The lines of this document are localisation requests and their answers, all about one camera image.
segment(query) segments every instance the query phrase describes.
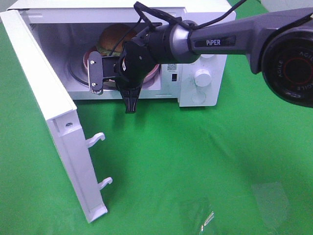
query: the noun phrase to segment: black cable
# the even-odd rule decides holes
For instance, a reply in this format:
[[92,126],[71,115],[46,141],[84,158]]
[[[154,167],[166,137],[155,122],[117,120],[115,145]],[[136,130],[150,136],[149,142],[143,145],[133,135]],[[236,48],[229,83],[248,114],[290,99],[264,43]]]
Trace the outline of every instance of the black cable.
[[217,23],[221,20],[223,20],[224,18],[226,18],[230,13],[232,13],[234,10],[236,10],[238,7],[240,7],[243,3],[245,3],[246,0],[240,0],[239,2],[237,2],[235,5],[233,5],[228,11],[226,11],[222,16],[212,20],[212,21],[209,21],[207,23],[203,23],[203,24],[200,24],[198,26],[195,26],[193,29],[199,29],[199,28],[203,28],[203,27],[207,27],[209,25],[212,25],[214,23]]
[[118,42],[114,45],[112,51],[109,53],[109,56],[112,56],[113,52],[115,51],[117,46],[121,43],[121,41],[127,36],[127,34],[129,34],[134,28],[136,28],[140,24],[141,20],[142,18],[139,17],[139,20],[137,21],[137,23],[133,27],[131,27],[129,30],[127,30],[127,32],[118,40]]
[[212,25],[214,23],[217,23],[221,20],[223,20],[224,18],[226,18],[231,12],[233,12],[235,9],[237,9],[239,6],[241,6],[244,2],[246,2],[246,0],[240,0],[239,2],[237,2],[234,6],[232,6],[227,12],[225,12],[222,16],[212,20],[212,21],[209,21],[209,22],[206,22],[206,23],[203,23],[203,24],[200,24],[200,25],[193,25],[193,24],[186,24],[184,22],[181,21],[180,18],[176,18],[164,11],[161,11],[161,10],[158,10],[158,9],[152,9],[152,8],[149,8],[145,5],[143,5],[142,3],[140,2],[136,2],[134,4],[134,9],[135,11],[139,14],[140,17],[142,17],[142,19],[144,20],[144,22],[146,22],[150,27],[152,27],[152,23],[151,21],[145,16],[145,14],[143,12],[147,12],[148,14],[152,15],[152,16],[155,16],[159,19],[162,19],[164,21],[167,21],[169,24],[170,23],[177,23],[179,24],[180,26],[182,26],[183,28],[187,29],[187,30],[196,30],[196,29],[200,29],[200,28],[203,28],[203,27],[207,27],[209,25]]

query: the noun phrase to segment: qr code sticker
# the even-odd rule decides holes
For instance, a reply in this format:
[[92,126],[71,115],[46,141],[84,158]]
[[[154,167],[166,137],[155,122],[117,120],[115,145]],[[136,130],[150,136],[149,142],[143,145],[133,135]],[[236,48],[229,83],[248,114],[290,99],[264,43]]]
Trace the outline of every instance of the qr code sticker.
[[177,64],[168,64],[167,70],[168,71],[176,71],[177,70]]

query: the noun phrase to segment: hamburger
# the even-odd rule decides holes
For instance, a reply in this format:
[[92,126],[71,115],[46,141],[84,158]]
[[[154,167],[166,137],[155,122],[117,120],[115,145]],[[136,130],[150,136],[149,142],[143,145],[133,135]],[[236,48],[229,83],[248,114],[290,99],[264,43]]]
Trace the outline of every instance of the hamburger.
[[[115,23],[105,28],[101,33],[99,41],[96,45],[97,51],[101,55],[109,55],[115,44],[124,36],[128,30],[130,30],[130,27],[121,23]],[[119,56],[123,49],[123,43],[132,39],[134,36],[136,36],[136,34],[136,31],[131,30],[118,44],[112,55]]]

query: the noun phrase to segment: green backdrop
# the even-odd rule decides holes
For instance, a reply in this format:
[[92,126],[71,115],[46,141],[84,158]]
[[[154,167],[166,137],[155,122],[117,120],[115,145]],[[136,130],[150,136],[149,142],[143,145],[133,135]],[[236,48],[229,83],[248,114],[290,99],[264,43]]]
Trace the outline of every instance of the green backdrop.
[[[265,9],[247,1],[242,18]],[[286,103],[227,58],[218,104],[76,101],[109,213],[88,224],[0,24],[0,234],[308,235],[313,230],[312,109]]]

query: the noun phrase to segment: red ring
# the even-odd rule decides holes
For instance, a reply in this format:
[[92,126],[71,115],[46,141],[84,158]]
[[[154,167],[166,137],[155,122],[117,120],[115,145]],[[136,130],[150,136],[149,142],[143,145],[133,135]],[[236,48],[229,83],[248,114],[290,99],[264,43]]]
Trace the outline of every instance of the red ring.
[[[307,62],[307,63],[309,64],[309,66],[311,67],[311,75],[310,75],[309,79],[307,79],[307,80],[304,81],[304,82],[294,82],[294,81],[292,81],[292,79],[290,79],[290,78],[287,76],[287,74],[286,74],[286,65],[287,65],[290,61],[292,61],[292,60],[304,60],[305,62]],[[295,57],[295,58],[291,58],[290,60],[288,60],[288,61],[285,63],[285,65],[284,65],[283,71],[284,71],[285,77],[286,77],[290,82],[295,83],[295,84],[298,84],[298,85],[304,85],[304,84],[306,84],[306,83],[309,82],[309,81],[312,79],[312,77],[313,77],[313,66],[312,66],[306,59],[303,59],[303,58],[301,58],[301,57]]]

